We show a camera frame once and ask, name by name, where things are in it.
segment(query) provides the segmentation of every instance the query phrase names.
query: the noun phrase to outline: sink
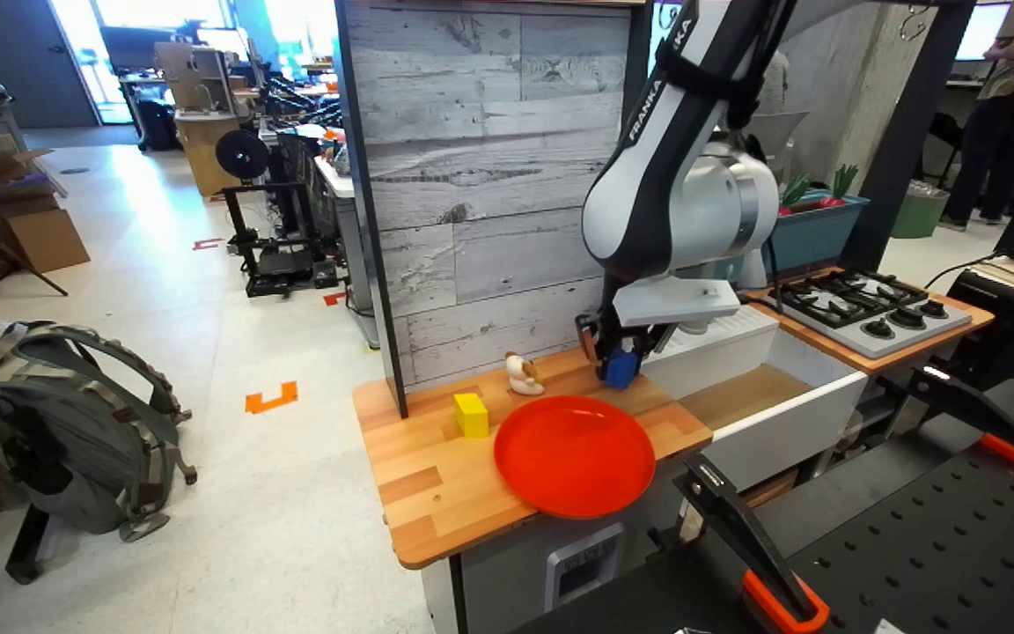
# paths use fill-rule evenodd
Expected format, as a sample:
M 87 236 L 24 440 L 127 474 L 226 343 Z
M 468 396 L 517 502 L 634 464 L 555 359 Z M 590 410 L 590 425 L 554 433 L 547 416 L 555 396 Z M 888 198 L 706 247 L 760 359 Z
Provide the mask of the sink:
M 833 447 L 866 389 L 866 373 L 751 305 L 703 336 L 676 332 L 664 352 L 643 359 L 643 376 L 713 430 L 703 453 L 734 490 Z

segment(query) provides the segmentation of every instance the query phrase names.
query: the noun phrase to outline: concrete floor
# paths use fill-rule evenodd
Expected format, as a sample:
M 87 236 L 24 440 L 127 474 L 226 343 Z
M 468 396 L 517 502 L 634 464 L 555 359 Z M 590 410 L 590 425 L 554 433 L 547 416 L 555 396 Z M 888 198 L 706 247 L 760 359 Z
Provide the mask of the concrete floor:
M 49 151 L 49 148 L 105 148 L 105 143 L 136 143 L 129 124 L 124 127 L 49 127 L 49 131 L 24 131 L 24 148 Z
M 193 424 L 184 447 L 200 470 L 175 487 L 174 520 L 143 541 L 54 529 L 46 578 L 3 574 L 21 506 L 0 513 L 0 634 L 136 630 L 434 630 L 418 578 L 402 571 L 369 487 L 351 389 L 380 376 L 351 317 L 323 291 L 245 301 L 237 256 L 193 249 L 229 236 L 175 151 L 58 148 L 46 158 L 90 264 L 54 271 L 55 301 L 29 276 L 0 283 L 0 328 L 67 322 L 98 328 L 174 376 Z M 895 239 L 884 271 L 926 283 L 977 256 L 1000 230 Z M 300 380 L 300 402 L 245 416 L 243 398 Z

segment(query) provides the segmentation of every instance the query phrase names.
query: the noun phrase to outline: yellow block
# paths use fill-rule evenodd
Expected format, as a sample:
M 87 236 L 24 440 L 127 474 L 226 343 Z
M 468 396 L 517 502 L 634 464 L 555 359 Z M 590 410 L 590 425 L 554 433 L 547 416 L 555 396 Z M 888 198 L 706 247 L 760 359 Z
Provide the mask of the yellow block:
M 485 402 L 479 396 L 455 396 L 449 413 L 463 438 L 494 433 L 494 416 L 485 413 Z

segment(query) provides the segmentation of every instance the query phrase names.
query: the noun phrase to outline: wooden counter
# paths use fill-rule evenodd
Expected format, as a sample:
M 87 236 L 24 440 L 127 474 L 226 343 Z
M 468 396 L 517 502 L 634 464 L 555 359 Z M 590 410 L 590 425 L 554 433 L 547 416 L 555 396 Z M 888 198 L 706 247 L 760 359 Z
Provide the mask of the wooden counter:
M 538 359 L 534 373 L 547 396 L 590 396 L 637 416 L 654 458 L 712 440 L 712 430 L 678 402 L 664 398 L 646 376 L 630 390 L 607 390 L 577 349 Z M 496 425 L 517 404 L 531 402 L 506 390 L 504 371 L 411 396 L 408 418 L 399 416 L 382 380 L 357 390 L 369 472 L 395 553 L 406 568 L 426 568 L 460 553 L 534 513 L 534 506 L 504 487 L 494 460 L 494 438 L 459 438 L 449 418 L 449 396 L 459 390 L 479 390 Z
M 977 305 L 969 305 L 969 303 L 961 303 L 961 301 L 935 297 L 935 291 L 930 291 L 930 297 L 932 297 L 935 303 L 952 305 L 952 310 L 965 310 L 965 315 L 969 315 L 969 324 L 956 328 L 956 332 L 942 332 L 942 336 L 935 336 L 935 338 L 926 338 L 926 343 L 919 343 L 919 344 L 907 344 L 907 349 L 895 352 L 895 357 L 875 357 L 875 359 L 859 357 L 859 352 L 851 352 L 851 349 L 823 338 L 821 332 L 814 332 L 814 328 L 806 328 L 806 324 L 778 315 L 773 305 L 763 305 L 763 303 L 753 303 L 753 305 L 756 305 L 760 315 L 773 317 L 773 322 L 778 322 L 784 332 L 793 332 L 797 338 L 823 349 L 828 357 L 833 357 L 833 359 L 842 359 L 842 363 L 850 363 L 850 367 L 857 367 L 857 371 L 864 371 L 864 373 L 884 373 L 884 371 L 891 371 L 891 367 L 898 367 L 898 363 L 907 363 L 907 359 L 916 359 L 916 357 L 926 357 L 926 352 L 932 352 L 932 349 L 941 349 L 941 344 L 952 344 L 952 343 L 965 338 L 969 332 L 977 332 L 977 328 L 994 324 L 994 315 L 988 315 L 988 310 L 977 310 Z

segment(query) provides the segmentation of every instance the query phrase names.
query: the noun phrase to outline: gray backpack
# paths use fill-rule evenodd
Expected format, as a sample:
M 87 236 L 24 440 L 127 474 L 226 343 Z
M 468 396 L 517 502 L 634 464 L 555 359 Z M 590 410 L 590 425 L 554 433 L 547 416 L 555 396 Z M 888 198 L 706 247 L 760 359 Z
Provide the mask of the gray backpack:
M 168 380 L 120 343 L 67 324 L 0 336 L 0 464 L 67 526 L 127 541 L 163 529 L 174 470 L 196 478 L 184 418 Z

